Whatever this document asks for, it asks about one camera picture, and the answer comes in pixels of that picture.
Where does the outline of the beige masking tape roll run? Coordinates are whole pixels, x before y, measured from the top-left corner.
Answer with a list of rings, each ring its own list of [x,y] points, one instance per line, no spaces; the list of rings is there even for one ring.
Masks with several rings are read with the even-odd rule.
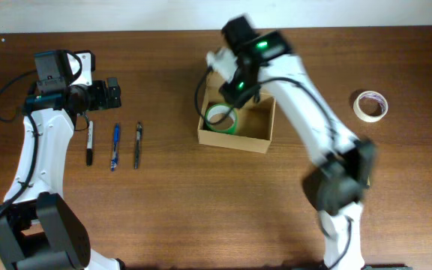
[[[360,101],[365,98],[375,100],[379,104],[379,107],[381,109],[381,113],[379,115],[369,115],[362,110],[360,106]],[[389,111],[389,103],[386,98],[377,91],[363,91],[354,100],[352,108],[355,115],[363,122],[374,123],[380,121],[387,114],[387,112]]]

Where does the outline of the blue ballpoint pen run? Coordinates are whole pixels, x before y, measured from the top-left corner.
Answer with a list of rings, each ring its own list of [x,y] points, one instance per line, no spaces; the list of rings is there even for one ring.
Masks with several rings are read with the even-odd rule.
[[[112,158],[110,169],[112,172],[116,170],[119,163],[119,142],[120,142],[120,124],[116,123],[113,133],[113,143],[112,143]]]

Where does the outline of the white black permanent marker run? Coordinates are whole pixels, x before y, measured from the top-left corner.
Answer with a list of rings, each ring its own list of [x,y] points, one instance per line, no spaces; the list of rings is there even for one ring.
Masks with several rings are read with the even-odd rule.
[[[94,124],[93,121],[88,123],[88,139],[86,143],[86,165],[89,167],[93,162],[93,131]]]

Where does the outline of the green tape roll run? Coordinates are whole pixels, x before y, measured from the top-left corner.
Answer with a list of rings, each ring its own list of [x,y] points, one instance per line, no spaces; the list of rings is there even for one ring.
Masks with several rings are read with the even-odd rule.
[[[231,106],[225,103],[210,106],[205,113],[205,118],[210,122],[210,124],[206,125],[210,131],[223,134],[234,134],[236,132],[238,114]]]

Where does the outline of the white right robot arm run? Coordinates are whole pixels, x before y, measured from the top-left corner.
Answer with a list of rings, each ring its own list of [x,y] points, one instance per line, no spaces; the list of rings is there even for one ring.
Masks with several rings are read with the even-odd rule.
[[[219,92],[229,110],[259,101],[265,89],[314,165],[302,186],[325,238],[322,269],[363,269],[360,222],[376,146],[339,120],[280,31],[258,34],[241,15],[228,21],[221,34],[227,46],[208,53],[207,71],[222,76]]]

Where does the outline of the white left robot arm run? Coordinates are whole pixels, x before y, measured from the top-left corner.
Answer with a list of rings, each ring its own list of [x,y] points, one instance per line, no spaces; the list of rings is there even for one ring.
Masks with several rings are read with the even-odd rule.
[[[78,116],[119,108],[115,77],[93,80],[95,55],[65,49],[34,56],[22,105],[19,164],[0,205],[0,260],[6,269],[125,269],[92,249],[86,228],[63,199],[65,158]]]

